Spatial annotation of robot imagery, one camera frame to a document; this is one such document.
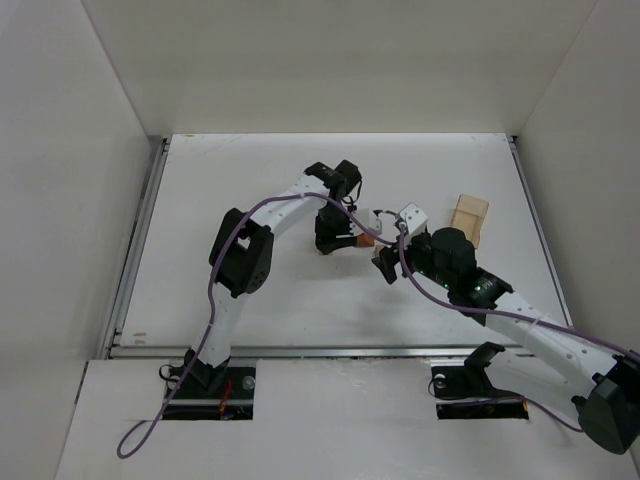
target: screw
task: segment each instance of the screw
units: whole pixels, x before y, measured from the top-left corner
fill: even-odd
[[[447,377],[443,373],[438,373],[433,377],[433,384],[436,388],[444,388],[447,386]]]
[[[245,390],[253,390],[256,386],[256,379],[250,375],[247,375],[242,379],[242,388]]]

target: table surface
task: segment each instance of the table surface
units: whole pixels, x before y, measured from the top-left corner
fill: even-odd
[[[448,226],[461,193],[490,202],[477,250],[540,310],[564,321],[525,192],[503,134],[175,135],[120,344],[190,345],[209,317],[209,252],[224,213],[284,191],[314,162],[360,168],[361,208],[415,202],[429,229]],[[371,250],[323,257],[313,217],[276,243],[272,270],[238,324],[235,346],[473,346],[507,343],[424,299],[388,286]],[[385,224],[383,236],[396,232]],[[423,280],[445,298],[445,291]]]
[[[637,479],[628,453],[535,408],[529,421],[437,420],[424,359],[260,361],[254,420],[163,421],[121,461],[120,438],[160,406],[162,363],[89,364],[58,480]]]

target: white wall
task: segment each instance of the white wall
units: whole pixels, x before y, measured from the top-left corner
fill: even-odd
[[[53,478],[149,145],[79,0],[0,7],[0,465]]]
[[[600,0],[518,139],[575,323],[636,351],[639,25],[636,0]]]
[[[147,132],[518,132],[595,0],[83,0]]]

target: metal edge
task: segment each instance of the metal edge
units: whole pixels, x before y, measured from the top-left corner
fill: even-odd
[[[182,358],[188,347],[113,347],[111,358]],[[232,358],[411,358],[466,357],[477,346],[450,347],[233,347]],[[531,356],[522,347],[507,347],[520,356]]]
[[[129,310],[129,303],[131,302],[131,294],[133,293],[135,278],[138,274],[138,267],[140,266],[142,250],[147,238],[147,233],[149,232],[151,214],[158,196],[162,172],[164,171],[169,153],[169,145],[169,139],[162,139],[156,150],[146,188],[143,186],[144,195],[141,197],[138,214],[134,221],[131,244],[129,245],[122,276],[120,277],[118,292],[109,314],[106,329],[102,334],[102,341],[96,356],[96,358],[102,360],[109,358],[109,351],[113,346],[116,332],[122,328],[127,311]]]
[[[564,292],[562,291],[562,286],[560,285],[560,279],[558,278],[558,272],[556,271],[556,267],[553,263],[553,259],[551,258],[549,245],[547,244],[547,238],[544,235],[544,232],[542,230],[542,225],[540,224],[540,218],[538,217],[538,212],[536,211],[536,206],[533,203],[533,197],[531,196],[531,190],[529,189],[527,179],[524,175],[522,163],[520,162],[520,156],[518,155],[518,149],[516,148],[516,144],[515,144],[515,139],[512,136],[507,136],[507,139],[509,140],[509,149],[511,150],[511,156],[513,157],[513,161],[515,162],[515,165],[516,165],[516,170],[518,171],[518,176],[520,177],[520,183],[522,184],[525,197],[527,198],[527,203],[529,204],[529,210],[531,211],[531,216],[533,217],[533,223],[535,224],[536,231],[538,232],[538,238],[540,239],[540,243],[542,245],[544,258],[546,259],[547,266],[549,267],[549,271],[551,272],[551,279],[553,280],[553,286],[556,290],[556,295],[558,296],[558,300],[560,301],[560,307],[562,308],[562,313],[564,314],[564,318],[565,318],[565,321],[567,322],[567,325],[573,326],[571,312],[569,312],[569,305],[567,304],[567,300],[564,296]]]

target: white table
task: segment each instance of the white table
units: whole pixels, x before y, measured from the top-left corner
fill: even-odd
[[[120,345],[187,346],[209,316],[208,257],[224,213],[247,210],[316,161],[358,165],[362,208],[413,201],[431,231],[448,226],[459,194],[489,200],[479,264],[564,320],[509,143],[502,134],[175,135]],[[507,341],[429,303],[403,279],[388,286],[371,250],[322,257],[313,217],[276,243],[235,346],[473,346]],[[383,234],[396,232],[387,224]],[[427,280],[427,288],[445,292]]]
[[[163,421],[121,461],[120,438],[162,401],[161,363],[89,364],[57,480],[637,479],[628,453],[534,408],[530,421],[437,420],[421,359],[261,361],[254,420]]]

